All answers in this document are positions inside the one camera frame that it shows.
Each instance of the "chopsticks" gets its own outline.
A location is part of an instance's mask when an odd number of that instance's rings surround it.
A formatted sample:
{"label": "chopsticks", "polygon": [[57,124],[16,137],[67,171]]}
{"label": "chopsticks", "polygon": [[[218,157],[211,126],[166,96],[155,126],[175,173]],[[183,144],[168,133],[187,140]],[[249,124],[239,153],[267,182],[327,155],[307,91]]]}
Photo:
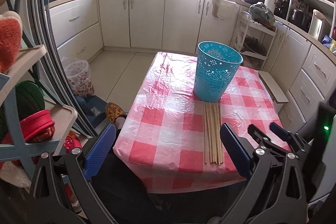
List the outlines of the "chopsticks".
{"label": "chopsticks", "polygon": [[223,149],[219,131],[221,129],[222,116],[219,104],[203,103],[204,125],[204,162],[223,163]]}

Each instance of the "metal screw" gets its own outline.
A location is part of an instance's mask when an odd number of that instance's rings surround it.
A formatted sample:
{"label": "metal screw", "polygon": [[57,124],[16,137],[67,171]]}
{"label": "metal screw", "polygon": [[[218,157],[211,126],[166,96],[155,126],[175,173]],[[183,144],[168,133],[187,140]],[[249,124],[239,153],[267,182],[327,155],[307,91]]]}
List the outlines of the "metal screw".
{"label": "metal screw", "polygon": [[73,153],[74,155],[77,155],[81,152],[81,149],[78,147],[75,147],[73,150],[71,150],[71,153]]}
{"label": "metal screw", "polygon": [[288,153],[287,157],[290,158],[291,160],[295,159],[295,155],[293,153]]}
{"label": "metal screw", "polygon": [[258,154],[258,155],[263,155],[263,154],[265,154],[265,151],[263,150],[263,149],[261,149],[261,148],[257,148],[256,150],[255,150],[255,152]]}
{"label": "metal screw", "polygon": [[49,156],[49,153],[48,153],[48,152],[43,152],[43,153],[41,154],[41,158],[42,158],[42,159],[46,159],[48,156]]}

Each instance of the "plastic bag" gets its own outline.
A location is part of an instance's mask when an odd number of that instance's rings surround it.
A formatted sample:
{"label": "plastic bag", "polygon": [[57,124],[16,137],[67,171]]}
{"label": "plastic bag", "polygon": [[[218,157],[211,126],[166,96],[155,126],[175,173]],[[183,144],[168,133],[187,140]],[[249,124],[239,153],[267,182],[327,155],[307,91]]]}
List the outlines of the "plastic bag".
{"label": "plastic bag", "polygon": [[63,58],[62,65],[75,96],[85,98],[95,94],[90,77],[91,69],[87,61],[72,57]]}
{"label": "plastic bag", "polygon": [[249,13],[254,21],[269,29],[275,25],[275,18],[272,11],[262,2],[251,5]]}

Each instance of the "plastic table cover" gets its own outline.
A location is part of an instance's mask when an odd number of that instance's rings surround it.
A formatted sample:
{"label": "plastic table cover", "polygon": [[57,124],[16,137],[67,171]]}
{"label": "plastic table cover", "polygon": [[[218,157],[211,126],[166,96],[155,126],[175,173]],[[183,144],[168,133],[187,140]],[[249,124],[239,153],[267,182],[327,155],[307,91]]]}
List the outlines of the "plastic table cover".
{"label": "plastic table cover", "polygon": [[[224,146],[222,165],[204,163],[202,104],[193,93],[197,58],[158,52],[115,143],[115,154],[149,193],[183,193],[243,181]],[[281,125],[256,70],[240,66],[221,97],[227,122],[256,148],[248,135],[253,123],[276,145],[288,148],[269,130]]]}

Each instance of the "yellow floral shoe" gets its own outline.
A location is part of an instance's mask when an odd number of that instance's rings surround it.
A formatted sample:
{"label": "yellow floral shoe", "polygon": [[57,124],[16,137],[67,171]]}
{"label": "yellow floral shoe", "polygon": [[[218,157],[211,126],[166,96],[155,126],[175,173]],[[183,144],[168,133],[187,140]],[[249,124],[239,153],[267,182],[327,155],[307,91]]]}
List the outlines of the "yellow floral shoe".
{"label": "yellow floral shoe", "polygon": [[105,107],[105,113],[111,123],[116,125],[116,119],[120,116],[126,118],[125,112],[115,103],[108,103]]}

